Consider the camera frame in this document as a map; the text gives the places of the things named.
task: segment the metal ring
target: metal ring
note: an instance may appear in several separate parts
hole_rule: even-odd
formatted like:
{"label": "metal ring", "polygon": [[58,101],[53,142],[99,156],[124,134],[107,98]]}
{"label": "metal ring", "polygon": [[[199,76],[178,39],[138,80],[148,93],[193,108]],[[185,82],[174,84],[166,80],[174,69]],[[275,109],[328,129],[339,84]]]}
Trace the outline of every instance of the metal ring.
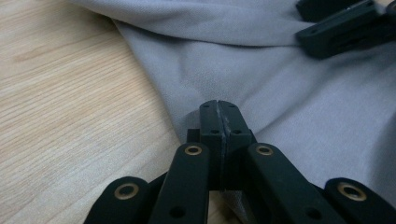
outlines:
{"label": "metal ring", "polygon": [[202,149],[200,147],[198,147],[198,146],[189,146],[189,147],[186,147],[186,149],[184,149],[184,152],[187,155],[196,156],[196,155],[201,154]]}
{"label": "metal ring", "polygon": [[274,154],[274,151],[270,147],[265,146],[257,146],[256,151],[263,156],[271,156],[272,154]]}
{"label": "metal ring", "polygon": [[[363,201],[365,201],[367,199],[367,195],[363,192],[363,190],[361,190],[361,189],[359,189],[359,188],[357,188],[357,187],[355,187],[355,186],[353,186],[351,184],[348,184],[348,183],[345,183],[345,182],[341,182],[341,183],[338,184],[337,189],[342,195],[346,196],[350,200],[353,200],[353,201],[356,201],[356,202],[363,202]],[[346,189],[353,189],[358,194],[348,193],[346,191]]]}
{"label": "metal ring", "polygon": [[[126,194],[121,193],[121,190],[126,187],[132,187],[133,190]],[[116,191],[114,191],[114,196],[120,200],[127,200],[133,198],[138,191],[139,191],[139,186],[137,186],[135,183],[126,183],[123,185],[119,185],[119,187],[116,188]]]}

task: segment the wooden table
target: wooden table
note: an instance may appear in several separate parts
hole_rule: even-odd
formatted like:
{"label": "wooden table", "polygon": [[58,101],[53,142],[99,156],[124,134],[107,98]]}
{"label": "wooden table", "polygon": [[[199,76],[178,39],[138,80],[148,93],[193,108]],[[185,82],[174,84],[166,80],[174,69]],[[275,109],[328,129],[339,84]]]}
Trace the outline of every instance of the wooden table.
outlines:
{"label": "wooden table", "polygon": [[[0,222],[82,223],[113,180],[168,169],[169,116],[110,19],[3,0],[0,69]],[[217,194],[209,223],[238,223]]]}

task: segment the wood grain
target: wood grain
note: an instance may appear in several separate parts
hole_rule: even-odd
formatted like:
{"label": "wood grain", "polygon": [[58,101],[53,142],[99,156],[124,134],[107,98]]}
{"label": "wood grain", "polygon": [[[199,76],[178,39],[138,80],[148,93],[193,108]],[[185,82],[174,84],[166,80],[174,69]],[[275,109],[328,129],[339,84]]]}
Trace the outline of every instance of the wood grain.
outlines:
{"label": "wood grain", "polygon": [[[179,146],[112,21],[67,1],[0,2],[0,222],[82,223],[113,180]],[[211,196],[209,223],[238,223]]]}

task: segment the gray fabric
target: gray fabric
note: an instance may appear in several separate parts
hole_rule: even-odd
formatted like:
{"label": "gray fabric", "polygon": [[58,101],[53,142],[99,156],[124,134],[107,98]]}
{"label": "gray fabric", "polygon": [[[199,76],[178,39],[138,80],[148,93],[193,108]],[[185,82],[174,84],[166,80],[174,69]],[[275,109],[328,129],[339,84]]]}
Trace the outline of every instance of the gray fabric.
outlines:
{"label": "gray fabric", "polygon": [[74,0],[113,18],[181,141],[197,108],[241,108],[306,178],[356,179],[396,206],[396,44],[318,61],[298,48],[293,0]]}

